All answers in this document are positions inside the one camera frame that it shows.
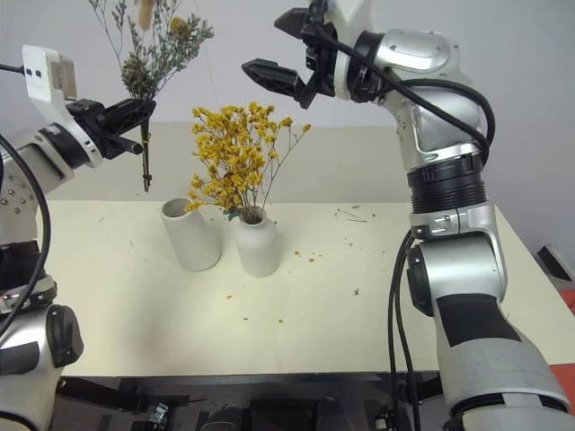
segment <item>black rubber grip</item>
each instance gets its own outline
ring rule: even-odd
[[[512,339],[521,342],[505,320],[494,296],[457,294],[437,299],[450,347],[473,339]]]
[[[40,360],[40,348],[33,342],[0,350],[0,375],[26,374]]]

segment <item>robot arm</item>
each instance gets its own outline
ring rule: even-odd
[[[407,253],[411,299],[436,324],[447,429],[574,429],[542,355],[500,310],[505,262],[481,179],[492,124],[478,134],[481,111],[492,123],[491,109],[459,71],[458,45],[434,32],[365,30],[368,0],[315,0],[275,26],[303,40],[314,74],[305,84],[296,71],[255,59],[243,65],[255,83],[302,108],[317,93],[371,101],[397,121],[420,240]]]
[[[16,143],[17,156],[30,168],[43,194],[71,180],[82,165],[97,167],[139,144],[123,133],[147,120],[153,101],[127,99],[105,109],[96,101],[75,101],[74,65],[56,51],[22,50],[28,95],[48,125]],[[26,297],[40,259],[36,242],[39,206],[29,179],[2,152],[0,186],[0,325],[24,300],[22,311],[0,334],[0,429],[49,428],[54,393],[64,366],[84,345],[74,312],[53,304],[56,282],[40,272]]]

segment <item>white cylindrical vase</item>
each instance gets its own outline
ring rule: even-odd
[[[234,239],[245,272],[253,277],[267,277],[278,269],[281,260],[278,231],[265,211],[257,224],[247,224],[240,215],[234,222]]]
[[[186,211],[190,202],[172,199],[162,206],[161,216],[180,264],[189,271],[203,271],[216,265],[222,249],[201,213]]]

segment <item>table surface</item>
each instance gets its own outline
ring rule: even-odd
[[[57,303],[73,308],[85,343],[66,375],[389,371],[386,305],[408,204],[270,205],[283,259],[266,278],[243,272],[231,226],[213,207],[202,213],[220,235],[222,257],[193,273],[177,263],[159,202],[49,206],[47,271],[58,282]],[[351,221],[346,211],[366,222]],[[573,315],[497,215],[509,271],[504,314],[548,363],[575,362]],[[433,321],[411,306],[405,277],[402,289],[414,368],[437,370]],[[398,366],[405,367],[402,357]]]

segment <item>plant debris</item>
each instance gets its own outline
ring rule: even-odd
[[[343,209],[339,209],[338,208],[338,212],[345,214],[346,216],[348,216],[348,221],[349,222],[360,222],[360,223],[367,223],[367,220],[363,217],[360,217],[359,215],[355,215],[353,213],[350,213],[349,211],[344,211]]]

